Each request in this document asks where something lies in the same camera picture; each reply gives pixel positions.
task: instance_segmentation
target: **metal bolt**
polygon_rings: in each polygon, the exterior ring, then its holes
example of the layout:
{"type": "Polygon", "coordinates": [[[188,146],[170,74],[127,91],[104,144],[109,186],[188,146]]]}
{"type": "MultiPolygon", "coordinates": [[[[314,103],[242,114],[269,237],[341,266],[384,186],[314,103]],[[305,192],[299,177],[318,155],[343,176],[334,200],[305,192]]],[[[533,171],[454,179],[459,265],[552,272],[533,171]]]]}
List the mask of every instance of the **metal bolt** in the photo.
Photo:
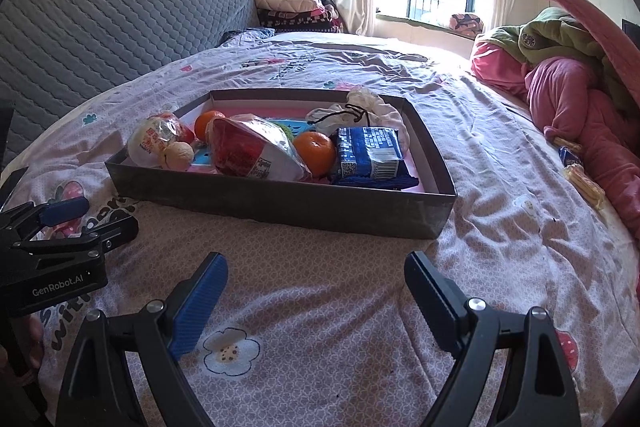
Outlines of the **metal bolt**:
{"type": "Polygon", "coordinates": [[[481,312],[486,308],[486,302],[482,299],[469,299],[469,307],[476,312],[481,312]]]}
{"type": "Polygon", "coordinates": [[[89,312],[86,314],[86,319],[88,321],[96,321],[100,318],[100,310],[89,310],[89,312]]]}
{"type": "Polygon", "coordinates": [[[546,319],[546,310],[544,308],[536,306],[535,308],[531,309],[531,315],[533,315],[539,321],[543,321],[546,319]]]}
{"type": "Polygon", "coordinates": [[[149,313],[158,313],[161,312],[162,309],[164,309],[164,302],[162,301],[151,301],[146,305],[146,311],[149,313]]]}

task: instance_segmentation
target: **bed sheet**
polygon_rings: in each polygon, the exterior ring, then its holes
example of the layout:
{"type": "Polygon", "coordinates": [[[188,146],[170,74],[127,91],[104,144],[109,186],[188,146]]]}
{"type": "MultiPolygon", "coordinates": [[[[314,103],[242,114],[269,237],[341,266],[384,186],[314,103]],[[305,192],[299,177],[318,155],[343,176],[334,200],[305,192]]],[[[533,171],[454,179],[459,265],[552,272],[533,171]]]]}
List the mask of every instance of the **bed sheet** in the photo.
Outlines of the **bed sheet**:
{"type": "MultiPolygon", "coordinates": [[[[11,163],[31,168],[10,204],[84,194],[89,217],[67,232],[131,213],[140,234],[108,254],[107,288],[40,313],[46,357],[39,379],[50,418],[89,309],[138,311],[189,277],[209,251],[220,251],[228,286],[198,346],[180,361],[218,427],[418,425],[452,367],[404,285],[404,257],[421,249],[467,295],[511,312],[548,309],[570,360],[582,423],[602,425],[640,367],[638,252],[614,213],[597,214],[562,178],[557,153],[526,111],[505,102],[442,50],[305,34],[174,62],[59,123],[11,163]],[[360,84],[409,99],[447,163],[460,197],[437,241],[130,201],[117,197],[104,167],[141,116],[210,89],[360,84]],[[236,359],[223,356],[234,349],[236,359]]],[[[129,358],[149,425],[162,425],[140,364],[129,358]]],[[[474,425],[486,423],[502,363],[499,355],[474,425]]]]}

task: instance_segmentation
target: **blue snack package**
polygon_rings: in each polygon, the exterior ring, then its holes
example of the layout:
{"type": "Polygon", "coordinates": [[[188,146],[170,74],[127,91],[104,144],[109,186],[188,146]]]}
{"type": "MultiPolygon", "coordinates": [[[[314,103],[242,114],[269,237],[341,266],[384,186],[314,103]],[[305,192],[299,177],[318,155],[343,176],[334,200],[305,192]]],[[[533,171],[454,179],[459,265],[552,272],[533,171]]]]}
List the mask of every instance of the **blue snack package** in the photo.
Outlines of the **blue snack package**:
{"type": "Polygon", "coordinates": [[[402,190],[420,183],[406,168],[394,129],[342,127],[334,137],[337,162],[329,176],[332,184],[402,190]]]}
{"type": "Polygon", "coordinates": [[[578,156],[571,152],[571,150],[567,147],[561,147],[558,151],[560,155],[560,159],[562,160],[562,165],[568,167],[569,165],[580,165],[582,166],[582,161],[578,156]]]}

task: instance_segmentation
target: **box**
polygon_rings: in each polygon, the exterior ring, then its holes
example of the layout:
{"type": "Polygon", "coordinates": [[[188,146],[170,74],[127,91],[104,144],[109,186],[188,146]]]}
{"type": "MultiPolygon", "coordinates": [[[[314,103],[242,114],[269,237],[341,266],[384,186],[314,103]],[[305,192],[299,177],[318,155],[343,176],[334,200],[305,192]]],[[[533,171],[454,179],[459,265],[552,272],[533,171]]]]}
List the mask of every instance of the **box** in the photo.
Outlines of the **box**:
{"type": "MultiPolygon", "coordinates": [[[[346,102],[346,95],[315,89],[214,90],[175,114],[188,124],[211,109],[227,116],[254,113],[304,120],[314,108],[346,102]]],[[[417,187],[381,190],[149,169],[133,164],[126,148],[106,166],[119,194],[137,200],[308,229],[436,239],[457,197],[449,171],[411,103],[395,96],[382,98],[400,112],[409,131],[410,154],[405,162],[420,179],[417,187]]]]}

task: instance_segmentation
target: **orange fruit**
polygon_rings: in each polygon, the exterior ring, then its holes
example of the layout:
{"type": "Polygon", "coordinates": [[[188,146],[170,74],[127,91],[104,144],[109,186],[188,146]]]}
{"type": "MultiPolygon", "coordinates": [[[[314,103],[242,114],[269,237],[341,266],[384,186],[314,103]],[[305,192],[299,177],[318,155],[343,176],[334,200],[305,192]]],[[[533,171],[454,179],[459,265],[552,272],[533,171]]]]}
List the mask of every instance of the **orange fruit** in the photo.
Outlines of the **orange fruit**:
{"type": "Polygon", "coordinates": [[[193,132],[196,134],[198,140],[207,141],[207,124],[214,118],[226,118],[226,116],[220,111],[207,111],[202,113],[196,118],[196,123],[193,125],[193,132]]]}
{"type": "Polygon", "coordinates": [[[309,167],[314,178],[327,174],[335,162],[335,145],[328,136],[307,131],[293,140],[293,147],[309,167]]]}

